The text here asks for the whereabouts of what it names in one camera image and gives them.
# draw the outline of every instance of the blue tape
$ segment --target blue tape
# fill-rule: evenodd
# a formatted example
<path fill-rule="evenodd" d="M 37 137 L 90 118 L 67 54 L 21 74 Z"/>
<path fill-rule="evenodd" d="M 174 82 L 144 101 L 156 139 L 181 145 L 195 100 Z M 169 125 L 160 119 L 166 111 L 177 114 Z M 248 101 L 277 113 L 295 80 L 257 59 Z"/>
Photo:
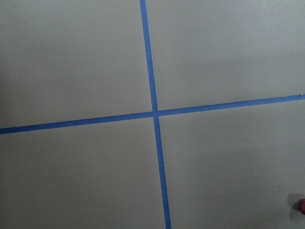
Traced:
<path fill-rule="evenodd" d="M 166 229 L 171 229 L 172 228 L 171 227 L 171 217 L 170 217 L 170 210 L 169 210 L 169 205 L 168 205 L 168 196 L 167 196 L 165 169 L 164 169 L 161 131 L 160 131 L 159 116 L 158 116 L 157 93 L 156 93 L 154 73 L 153 73 L 153 58 L 152 58 L 152 49 L 151 49 L 151 42 L 150 42 L 150 36 L 149 36 L 149 28 L 148 28 L 148 19 L 147 19 L 147 10 L 146 10 L 145 0 L 140 0 L 140 7 L 141 7 L 141 15 L 142 15 L 142 25 L 143 25 L 143 35 L 144 35 L 144 44 L 145 44 L 145 52 L 146 52 L 149 88 L 150 88 L 150 93 L 151 93 L 153 126 L 154 126 L 154 133 L 155 133 L 156 147 L 157 147 L 157 156 L 158 156 L 158 165 L 159 165 L 159 174 L 160 174 L 160 183 L 161 183 L 165 228 Z"/>
<path fill-rule="evenodd" d="M 33 130 L 61 128 L 61 127 L 76 126 L 76 125 L 88 125 L 88 124 L 108 123 L 108 122 L 116 122 L 116 121 L 130 120 L 130 119 L 149 118 L 152 116 L 153 116 L 152 112 L 143 112 L 143 113 L 122 114 L 122 115 L 114 115 L 114 116 L 99 117 L 99 118 L 87 118 L 87 119 L 64 121 L 57 123 L 17 126 L 17 127 L 0 129 L 0 135 L 33 131 Z"/>
<path fill-rule="evenodd" d="M 161 111 L 158 111 L 158 116 L 187 114 L 187 113 L 228 109 L 228 108 L 235 108 L 235 107 L 242 107 L 242 106 L 274 104 L 274 103 L 282 103 L 282 102 L 289 102 L 289 101 L 296 101 L 296 100 L 305 100 L 305 94 L 298 94 L 298 95 L 292 95 L 292 96 L 287 96 L 287 97 L 256 99 L 256 100 L 248 100 L 248 101 L 240 101 L 240 102 L 232 102 L 232 103 L 224 103 L 224 104 L 213 104 L 213 105 L 193 106 L 193 107 L 161 110 Z"/>

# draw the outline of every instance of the blue tape strip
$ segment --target blue tape strip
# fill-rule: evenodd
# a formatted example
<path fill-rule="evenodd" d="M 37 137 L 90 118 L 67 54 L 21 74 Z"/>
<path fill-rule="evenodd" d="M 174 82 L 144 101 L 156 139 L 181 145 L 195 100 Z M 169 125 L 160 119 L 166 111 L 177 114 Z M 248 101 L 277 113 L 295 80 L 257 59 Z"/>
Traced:
<path fill-rule="evenodd" d="M 187 114 L 187 113 L 194 113 L 194 112 L 201 112 L 201 111 L 228 109 L 228 108 L 235 108 L 235 107 L 242 107 L 242 106 L 254 106 L 254 105 L 262 105 L 262 104 L 282 103 L 282 102 L 289 102 L 289 101 L 296 101 L 296 100 L 305 100 L 305 94 L 298 94 L 298 95 L 292 95 L 292 96 L 287 96 L 287 97 L 256 99 L 256 100 L 232 102 L 232 103 L 225 103 L 225 104 L 213 104 L 213 105 L 177 108 L 177 109 L 170 109 L 170 110 L 161 110 L 161 111 L 158 111 L 158 115 L 159 116 L 178 115 L 178 114 Z"/>
<path fill-rule="evenodd" d="M 116 122 L 116 121 L 130 120 L 130 119 L 149 118 L 152 116 L 153 116 L 152 112 L 143 112 L 143 113 L 122 114 L 122 115 L 114 115 L 114 116 L 99 117 L 99 118 L 87 118 L 87 119 L 64 121 L 57 123 L 45 123 L 45 124 L 37 124 L 37 125 L 9 127 L 9 128 L 0 129 L 0 135 L 33 131 L 33 130 L 61 128 L 61 127 L 76 126 L 76 125 L 88 125 L 88 124 L 108 123 L 108 122 Z"/>
<path fill-rule="evenodd" d="M 162 141 L 161 141 L 161 131 L 160 131 L 159 116 L 158 116 L 157 94 L 156 94 L 156 87 L 155 87 L 155 80 L 154 80 L 154 73 L 153 73 L 152 49 L 151 49 L 151 42 L 150 42 L 149 29 L 148 29 L 148 19 L 147 19 L 147 10 L 146 10 L 145 0 L 140 0 L 140 7 L 141 7 L 141 15 L 142 15 L 142 25 L 143 25 L 149 88 L 150 88 L 150 93 L 151 93 L 153 125 L 154 125 L 154 133 L 155 133 L 156 147 L 157 147 L 157 156 L 158 156 L 165 227 L 166 227 L 166 229 L 171 229 L 172 228 L 171 227 L 171 217 L 170 217 L 170 210 L 169 210 L 169 205 L 168 205 L 164 159 L 163 159 L 163 150 L 162 150 Z"/>

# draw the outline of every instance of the horizontal blue line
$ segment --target horizontal blue line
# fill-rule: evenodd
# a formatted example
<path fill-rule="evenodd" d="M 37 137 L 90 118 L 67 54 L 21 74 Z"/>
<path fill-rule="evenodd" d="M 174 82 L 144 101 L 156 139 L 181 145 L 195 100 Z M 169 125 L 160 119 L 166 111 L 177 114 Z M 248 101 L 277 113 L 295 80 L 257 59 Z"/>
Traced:
<path fill-rule="evenodd" d="M 25 125 L 25 126 L 17 126 L 17 127 L 9 127 L 9 128 L 0 129 L 0 135 L 17 133 L 17 132 L 34 131 L 34 130 L 61 128 L 61 127 L 76 126 L 76 125 L 89 125 L 89 124 L 108 123 L 108 122 L 116 122 L 116 121 L 139 119 L 139 118 L 149 118 L 152 116 L 153 116 L 152 112 L 142 112 L 142 113 L 135 113 L 135 114 L 121 114 L 121 115 L 99 117 L 99 118 L 87 118 L 87 119 L 64 121 L 64 122 L 57 122 L 57 123 Z"/>
<path fill-rule="evenodd" d="M 221 110 L 221 109 L 228 109 L 228 108 L 235 108 L 235 107 L 242 107 L 242 106 L 273 104 L 273 103 L 289 102 L 289 101 L 296 101 L 296 100 L 305 100 L 305 94 L 298 94 L 298 95 L 292 95 L 292 96 L 287 96 L 287 97 L 256 99 L 256 100 L 247 100 L 247 101 L 224 103 L 224 104 L 213 104 L 213 105 L 203 105 L 203 106 L 193 106 L 193 107 L 161 110 L 161 111 L 158 111 L 158 116 L 187 114 L 187 113 L 194 113 L 194 112 L 201 112 L 201 111 L 212 111 L 212 110 Z"/>

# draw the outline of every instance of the gray floor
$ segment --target gray floor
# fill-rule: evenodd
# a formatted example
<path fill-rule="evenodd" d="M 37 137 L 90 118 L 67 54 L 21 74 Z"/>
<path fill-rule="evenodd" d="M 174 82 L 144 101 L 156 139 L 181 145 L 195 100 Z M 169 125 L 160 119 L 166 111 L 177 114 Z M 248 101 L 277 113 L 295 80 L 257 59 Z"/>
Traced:
<path fill-rule="evenodd" d="M 305 93 L 304 0 L 146 4 L 159 110 Z M 3 0 L 0 49 L 0 128 L 152 110 L 138 0 Z M 304 228 L 304 115 L 161 116 L 172 228 Z M 0 212 L 4 229 L 164 229 L 153 119 L 0 135 Z"/>

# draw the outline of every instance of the red object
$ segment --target red object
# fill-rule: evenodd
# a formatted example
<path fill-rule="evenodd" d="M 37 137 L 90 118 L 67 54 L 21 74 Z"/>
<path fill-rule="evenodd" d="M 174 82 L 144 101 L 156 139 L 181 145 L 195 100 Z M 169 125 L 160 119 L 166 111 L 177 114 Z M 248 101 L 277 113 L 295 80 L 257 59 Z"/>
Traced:
<path fill-rule="evenodd" d="M 305 199 L 301 199 L 299 209 L 305 215 Z"/>

